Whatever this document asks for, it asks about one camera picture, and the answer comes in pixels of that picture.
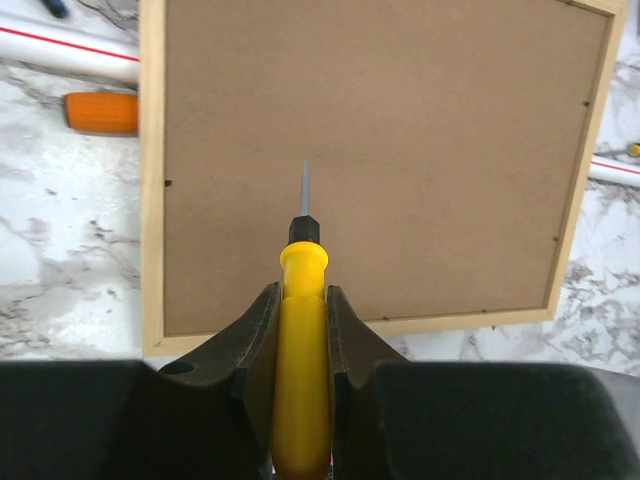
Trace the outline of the small yellow screwdriver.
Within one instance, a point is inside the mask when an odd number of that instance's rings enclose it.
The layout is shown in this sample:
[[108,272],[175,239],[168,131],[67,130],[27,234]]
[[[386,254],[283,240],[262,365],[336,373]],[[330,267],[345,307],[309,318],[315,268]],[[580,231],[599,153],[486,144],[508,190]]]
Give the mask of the small yellow screwdriver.
[[280,479],[324,479],[331,459],[331,394],[325,270],[319,223],[310,215],[309,165],[303,165],[299,215],[280,254],[272,461]]

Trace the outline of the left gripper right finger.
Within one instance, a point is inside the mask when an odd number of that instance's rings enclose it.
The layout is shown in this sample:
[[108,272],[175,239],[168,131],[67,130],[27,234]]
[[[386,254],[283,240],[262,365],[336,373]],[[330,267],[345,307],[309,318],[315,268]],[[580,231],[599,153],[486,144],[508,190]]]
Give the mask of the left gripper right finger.
[[327,292],[337,479],[635,479],[604,384],[557,363],[412,362]]

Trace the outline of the wooden picture frame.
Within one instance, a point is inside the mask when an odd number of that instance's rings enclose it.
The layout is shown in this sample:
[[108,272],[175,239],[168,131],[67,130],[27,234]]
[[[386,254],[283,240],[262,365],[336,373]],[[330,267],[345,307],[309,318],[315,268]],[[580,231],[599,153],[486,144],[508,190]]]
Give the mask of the wooden picture frame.
[[299,210],[384,336],[550,320],[625,1],[143,1],[142,349],[281,278]]

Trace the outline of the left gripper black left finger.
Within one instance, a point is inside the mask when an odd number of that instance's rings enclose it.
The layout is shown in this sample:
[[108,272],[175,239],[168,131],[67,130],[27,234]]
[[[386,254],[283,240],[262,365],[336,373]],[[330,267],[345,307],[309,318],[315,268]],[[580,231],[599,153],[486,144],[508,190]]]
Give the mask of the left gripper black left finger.
[[200,347],[142,360],[5,361],[5,479],[268,479],[280,287]]

